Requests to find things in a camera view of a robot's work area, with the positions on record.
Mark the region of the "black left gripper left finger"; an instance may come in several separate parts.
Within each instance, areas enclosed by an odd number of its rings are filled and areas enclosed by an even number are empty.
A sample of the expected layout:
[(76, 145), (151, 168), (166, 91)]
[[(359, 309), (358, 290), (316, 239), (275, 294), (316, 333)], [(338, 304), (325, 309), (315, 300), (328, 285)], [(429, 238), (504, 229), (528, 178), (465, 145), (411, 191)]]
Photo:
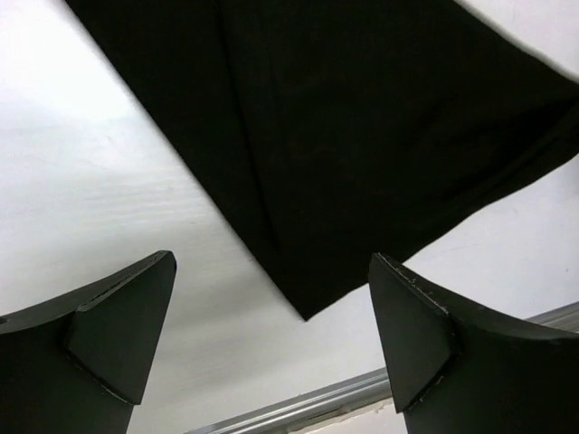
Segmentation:
[(168, 250), (1, 317), (1, 431), (124, 433), (176, 278)]

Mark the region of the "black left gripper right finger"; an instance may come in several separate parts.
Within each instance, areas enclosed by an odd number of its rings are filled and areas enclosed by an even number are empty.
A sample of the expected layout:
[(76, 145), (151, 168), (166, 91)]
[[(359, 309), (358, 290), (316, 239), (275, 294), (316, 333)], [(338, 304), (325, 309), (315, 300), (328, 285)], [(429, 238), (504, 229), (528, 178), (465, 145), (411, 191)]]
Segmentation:
[(376, 254), (369, 287), (411, 433), (575, 433), (578, 336), (500, 313)]

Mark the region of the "black skirt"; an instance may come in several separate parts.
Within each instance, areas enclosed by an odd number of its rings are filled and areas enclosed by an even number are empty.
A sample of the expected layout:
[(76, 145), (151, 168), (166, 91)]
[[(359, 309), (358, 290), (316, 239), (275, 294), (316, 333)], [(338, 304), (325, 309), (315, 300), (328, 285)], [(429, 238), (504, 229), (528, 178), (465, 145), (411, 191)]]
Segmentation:
[(72, 1), (304, 318), (578, 152), (578, 85), (453, 1)]

